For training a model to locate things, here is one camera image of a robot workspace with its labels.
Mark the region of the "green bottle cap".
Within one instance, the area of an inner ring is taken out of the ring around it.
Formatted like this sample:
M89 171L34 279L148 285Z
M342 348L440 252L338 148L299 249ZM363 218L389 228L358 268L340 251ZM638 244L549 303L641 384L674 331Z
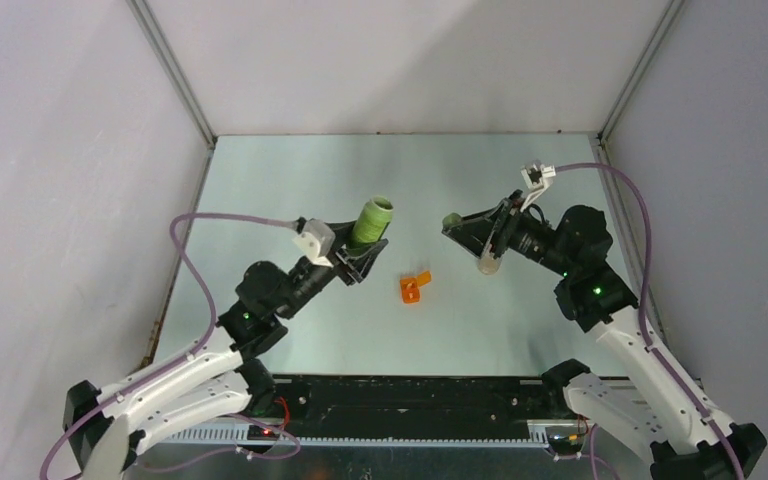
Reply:
M442 219L442 228L443 229L449 229L449 228L452 228L453 226L455 226L455 225L457 225L457 224L459 224L461 222L462 222L462 216L459 215L456 212L452 212L452 213L446 215Z

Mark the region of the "green pill bottle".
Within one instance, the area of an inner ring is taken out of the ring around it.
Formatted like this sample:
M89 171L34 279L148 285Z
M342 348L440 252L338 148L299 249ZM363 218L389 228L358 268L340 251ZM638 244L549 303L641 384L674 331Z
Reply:
M387 197L371 197L363 205L351 229L348 240L349 247L359 248L379 241L392 222L393 212L393 204Z

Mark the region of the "clear pill bottle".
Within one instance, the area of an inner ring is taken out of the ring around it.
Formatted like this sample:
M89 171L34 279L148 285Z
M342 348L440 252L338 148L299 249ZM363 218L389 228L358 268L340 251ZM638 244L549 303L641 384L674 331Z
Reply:
M484 275L494 275L498 272L501 262L501 256L496 256L493 252L489 252L479 257L477 268Z

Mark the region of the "orange pill box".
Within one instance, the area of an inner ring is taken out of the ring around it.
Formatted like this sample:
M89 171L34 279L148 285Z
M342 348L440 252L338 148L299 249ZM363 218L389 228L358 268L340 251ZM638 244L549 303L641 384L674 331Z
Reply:
M421 289L432 281L430 270L424 270L413 276L399 278L401 301L404 304L416 304L421 301Z

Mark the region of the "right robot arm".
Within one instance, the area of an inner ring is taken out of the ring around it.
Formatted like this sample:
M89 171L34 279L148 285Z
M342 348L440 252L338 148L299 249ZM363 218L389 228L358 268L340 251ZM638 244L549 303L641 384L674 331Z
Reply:
M570 359L546 371L545 411L581 415L633 451L654 479L746 479L767 446L753 423L737 424L710 400L680 365L642 311L642 300L611 268L613 238L605 214L568 208L558 226L519 190L489 210L442 221L442 233L478 261L498 269L516 252L560 275L554 289L563 316L624 368L645 401L614 393L582 362Z

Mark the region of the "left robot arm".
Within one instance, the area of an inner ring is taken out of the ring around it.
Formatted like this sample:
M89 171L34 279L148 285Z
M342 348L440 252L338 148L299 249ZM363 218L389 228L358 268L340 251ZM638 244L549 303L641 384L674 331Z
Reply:
M285 321L333 280L363 282L388 244L388 221L255 221L294 232L301 256L290 269L251 264L225 313L205 295L208 327L182 350L104 387L82 381L68 390L64 437L80 478L118 479L157 443L204 421L271 412L275 383L260 356L287 335Z

